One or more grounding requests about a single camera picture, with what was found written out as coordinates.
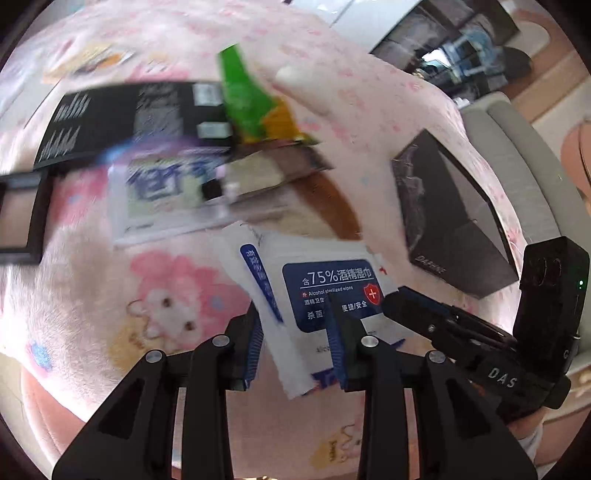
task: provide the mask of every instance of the white label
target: white label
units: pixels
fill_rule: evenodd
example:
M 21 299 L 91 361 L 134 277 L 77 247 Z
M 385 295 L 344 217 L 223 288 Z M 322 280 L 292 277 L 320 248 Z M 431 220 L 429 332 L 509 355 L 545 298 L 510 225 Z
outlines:
M 223 103 L 220 87 L 216 83 L 194 83 L 193 100 L 196 106 L 218 106 Z
M 232 128 L 227 122 L 203 122 L 197 126 L 199 138 L 228 138 Z
M 60 107 L 54 122 L 80 117 L 84 112 L 86 112 L 89 103 L 90 97 L 88 97 L 87 94 L 84 94 L 82 97 L 80 97 L 79 93 L 75 94 L 72 102 L 69 105 L 62 105 Z

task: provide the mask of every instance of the wooden floor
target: wooden floor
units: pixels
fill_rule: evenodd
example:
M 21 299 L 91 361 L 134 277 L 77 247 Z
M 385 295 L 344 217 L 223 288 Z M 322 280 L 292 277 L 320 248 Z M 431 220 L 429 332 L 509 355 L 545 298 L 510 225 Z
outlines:
M 511 103 L 531 123 L 589 78 L 589 72 L 553 20 L 525 10 L 517 10 L 512 16 L 516 21 L 536 23 L 550 35 L 550 43 L 532 58 L 532 73 L 503 88 Z

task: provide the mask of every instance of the cartoon bunny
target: cartoon bunny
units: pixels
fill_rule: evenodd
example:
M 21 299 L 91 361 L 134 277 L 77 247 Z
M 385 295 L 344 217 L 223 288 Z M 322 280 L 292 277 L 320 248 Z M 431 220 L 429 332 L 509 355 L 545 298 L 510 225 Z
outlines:
M 148 251 L 133 258 L 131 271 L 141 281 L 128 310 L 147 319 L 144 335 L 163 338 L 167 352 L 195 348 L 248 309 L 240 287 L 214 283 L 215 269 L 195 267 L 185 255 Z

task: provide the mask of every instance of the blue label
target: blue label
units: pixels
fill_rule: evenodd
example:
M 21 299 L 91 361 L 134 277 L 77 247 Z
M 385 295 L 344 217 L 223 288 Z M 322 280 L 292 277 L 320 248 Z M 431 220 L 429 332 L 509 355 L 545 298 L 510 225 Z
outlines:
M 324 329 L 329 293 L 338 298 L 333 307 L 353 318 L 361 320 L 382 313 L 384 295 L 367 260 L 290 263 L 283 266 L 283 279 L 302 332 Z
M 269 307 L 275 315 L 276 320 L 279 323 L 283 323 L 283 318 L 281 317 L 279 307 L 277 306 L 277 302 L 275 301 L 275 297 L 273 295 L 271 283 L 269 283 L 269 277 L 267 277 L 267 272 L 265 271 L 265 267 L 263 267 L 261 257 L 256 251 L 256 247 L 251 244 L 242 245 L 240 247 L 240 253 L 242 254 L 242 258 L 244 258 L 244 261 L 248 266 L 248 270 L 251 271 L 252 276 L 256 280 L 256 283 L 265 296 L 265 299 L 267 300 Z

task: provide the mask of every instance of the alcohol wipes packet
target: alcohol wipes packet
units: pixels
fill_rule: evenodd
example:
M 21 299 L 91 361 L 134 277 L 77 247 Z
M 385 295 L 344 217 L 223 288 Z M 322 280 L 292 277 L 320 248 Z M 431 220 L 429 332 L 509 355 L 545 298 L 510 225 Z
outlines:
M 314 379 L 314 388 L 326 388 L 336 383 L 324 324 L 330 308 L 329 294 L 337 298 L 333 308 L 360 319 L 368 333 L 391 345 L 403 346 L 409 339 L 417 337 L 382 313 L 381 301 L 395 291 L 396 286 L 363 242 L 263 232 L 246 224 L 234 224 L 230 228 L 231 232 L 224 229 L 222 233 L 238 238 L 242 236 L 241 230 L 246 230 L 256 238 L 258 255 L 265 266 L 265 277 L 282 325 L 297 358 Z M 237 278 L 233 279 L 242 285 Z M 266 333 L 265 338 L 271 348 L 272 339 Z M 274 360 L 282 378 L 281 368 L 290 369 L 291 365 L 283 358 L 280 346 L 276 346 L 275 351 Z M 286 392 L 291 390 L 291 385 L 283 383 L 283 386 Z
M 314 381 L 296 350 L 274 297 L 261 256 L 261 236 L 248 224 L 236 222 L 212 234 L 212 247 L 230 278 L 250 295 L 261 319 L 267 347 L 288 398 L 314 388 Z

